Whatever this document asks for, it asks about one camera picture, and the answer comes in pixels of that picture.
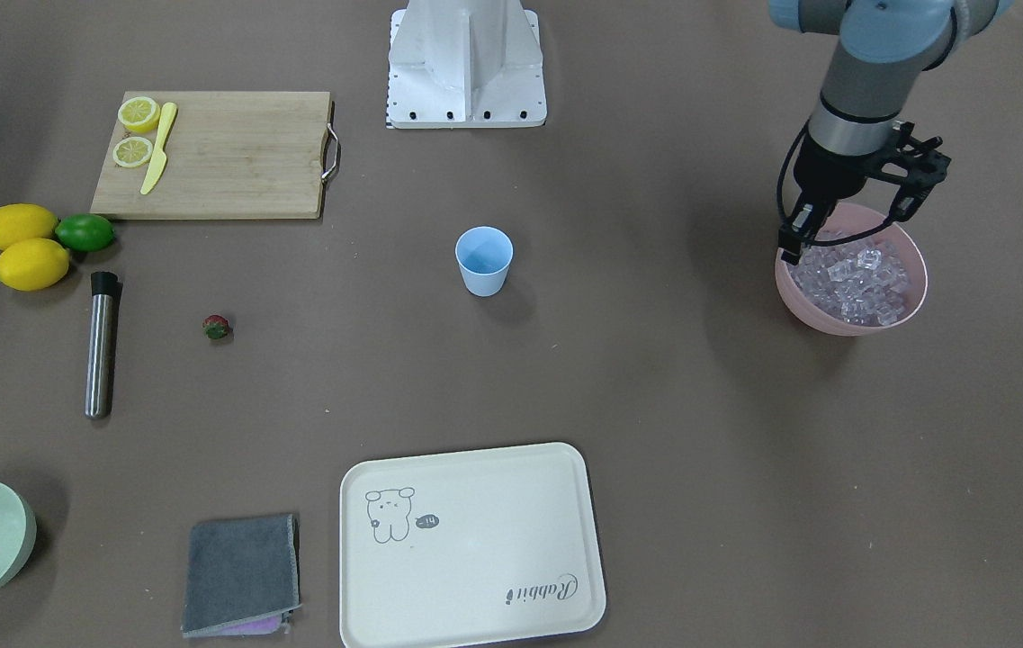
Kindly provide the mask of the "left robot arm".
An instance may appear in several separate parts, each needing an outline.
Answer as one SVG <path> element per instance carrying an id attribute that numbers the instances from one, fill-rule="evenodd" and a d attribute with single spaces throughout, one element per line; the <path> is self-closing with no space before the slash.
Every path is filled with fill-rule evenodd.
<path id="1" fill-rule="evenodd" d="M 875 180 L 893 185 L 881 229 L 909 221 L 946 180 L 940 139 L 915 139 L 902 107 L 922 71 L 938 68 L 984 32 L 1009 1 L 771 1 L 781 28 L 837 38 L 819 100 L 787 152 L 799 196 L 781 211 L 779 250 L 795 266 L 841 201 Z"/>

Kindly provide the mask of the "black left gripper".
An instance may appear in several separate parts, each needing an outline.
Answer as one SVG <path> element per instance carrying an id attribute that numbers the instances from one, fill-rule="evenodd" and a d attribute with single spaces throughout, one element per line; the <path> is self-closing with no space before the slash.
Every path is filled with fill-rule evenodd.
<path id="1" fill-rule="evenodd" d="M 796 135 L 788 156 L 794 162 L 794 180 L 800 198 L 779 227 L 781 259 L 790 266 L 802 262 L 839 202 L 859 195 L 869 181 L 896 187 L 886 220 L 909 221 L 936 185 L 947 180 L 952 158 L 939 152 L 939 137 L 926 142 L 914 139 L 911 122 L 897 122 L 886 129 L 880 148 L 862 156 L 828 152 L 817 144 L 806 126 Z"/>

